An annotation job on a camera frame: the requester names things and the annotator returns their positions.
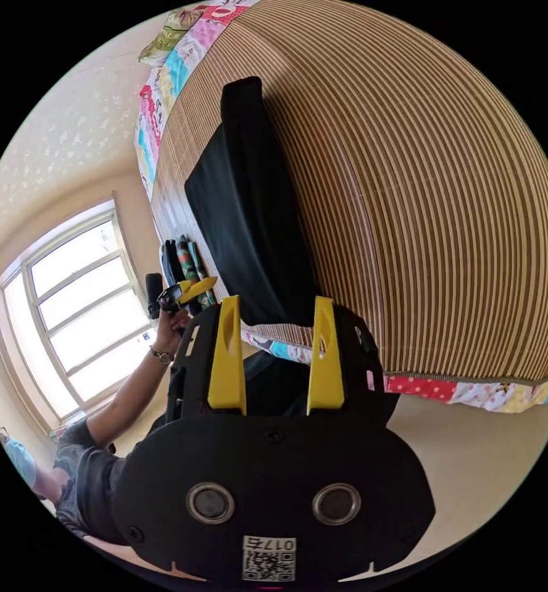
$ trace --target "pillow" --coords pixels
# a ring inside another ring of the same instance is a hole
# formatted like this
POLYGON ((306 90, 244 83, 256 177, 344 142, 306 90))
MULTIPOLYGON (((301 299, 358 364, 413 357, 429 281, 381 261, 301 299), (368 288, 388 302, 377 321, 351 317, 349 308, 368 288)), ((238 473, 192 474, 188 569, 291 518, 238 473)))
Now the pillow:
POLYGON ((183 8, 171 11, 161 32, 140 52, 138 61, 151 68, 162 68, 173 48, 196 24, 202 13, 203 10, 183 8))

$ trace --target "qr code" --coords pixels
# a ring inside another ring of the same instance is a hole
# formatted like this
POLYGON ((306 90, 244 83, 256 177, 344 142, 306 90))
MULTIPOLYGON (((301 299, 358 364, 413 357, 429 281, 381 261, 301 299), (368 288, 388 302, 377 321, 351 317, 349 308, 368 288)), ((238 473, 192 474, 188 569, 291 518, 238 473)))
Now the qr code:
POLYGON ((244 580, 293 582, 295 563, 296 539, 244 536, 244 580))

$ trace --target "window pane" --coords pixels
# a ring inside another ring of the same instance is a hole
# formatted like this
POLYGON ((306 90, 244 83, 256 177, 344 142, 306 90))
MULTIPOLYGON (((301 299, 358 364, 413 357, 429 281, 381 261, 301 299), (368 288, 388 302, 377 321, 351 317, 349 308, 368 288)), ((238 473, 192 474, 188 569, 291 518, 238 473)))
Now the window pane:
POLYGON ((52 409, 59 417, 65 417, 76 410, 78 405, 60 380, 41 343, 31 317, 23 285, 23 274, 20 273, 4 289, 4 296, 9 310, 10 324, 27 368, 52 409))
POLYGON ((66 371, 148 324, 133 290, 79 317, 50 338, 66 371))
POLYGON ((104 263, 42 302, 39 309, 46 327, 52 329, 70 315, 128 282, 120 257, 104 263))
POLYGON ((79 396, 88 401, 102 390, 130 375, 149 351, 155 336, 155 331, 149 329, 71 376, 70 381, 79 396))
POLYGON ((73 273, 118 249, 114 225, 105 222, 53 250, 31 268, 37 296, 73 273))

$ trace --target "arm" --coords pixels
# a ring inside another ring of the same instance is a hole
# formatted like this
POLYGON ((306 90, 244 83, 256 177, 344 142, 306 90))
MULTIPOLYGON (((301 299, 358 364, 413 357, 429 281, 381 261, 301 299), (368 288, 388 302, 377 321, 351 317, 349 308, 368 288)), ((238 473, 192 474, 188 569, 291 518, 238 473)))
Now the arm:
MULTIPOLYGON (((185 310, 173 317, 162 310, 153 349, 175 356, 181 340, 178 329, 185 327, 188 321, 185 310)), ((105 448, 135 423, 155 396, 167 368, 167 364, 163 364, 149 352, 120 387, 114 400, 87 418, 87 428, 97 446, 105 448)))
POLYGON ((114 545, 113 543, 106 543, 101 539, 95 538, 94 536, 87 535, 84 536, 83 539, 102 551, 121 559, 122 561, 127 561, 128 563, 132 563, 133 565, 138 565, 139 567, 144 567, 145 569, 151 569, 154 572, 159 572, 160 574, 167 574, 173 575, 179 578, 188 578, 190 580, 199 580, 200 582, 205 582, 203 578, 196 578, 193 575, 186 574, 184 572, 180 572, 176 567, 175 563, 172 563, 171 571, 166 572, 164 569, 157 567, 144 559, 141 559, 132 547, 126 547, 123 545, 114 545))

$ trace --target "striped mat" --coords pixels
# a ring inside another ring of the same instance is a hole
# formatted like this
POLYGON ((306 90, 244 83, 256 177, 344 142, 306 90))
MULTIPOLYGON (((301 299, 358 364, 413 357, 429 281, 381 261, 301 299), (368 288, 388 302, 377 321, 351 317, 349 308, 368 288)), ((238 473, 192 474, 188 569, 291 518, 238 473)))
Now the striped mat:
MULTIPOLYGON (((548 380, 548 162, 469 63, 380 12, 262 0, 230 23, 165 128, 151 199, 163 240, 188 234, 218 274, 183 186, 220 123, 223 85, 253 75, 318 283, 367 322, 385 371, 548 380), (333 29, 319 27, 326 15, 333 29)), ((221 282, 215 294, 227 295, 221 282)), ((298 327, 252 331, 311 344, 298 327)))

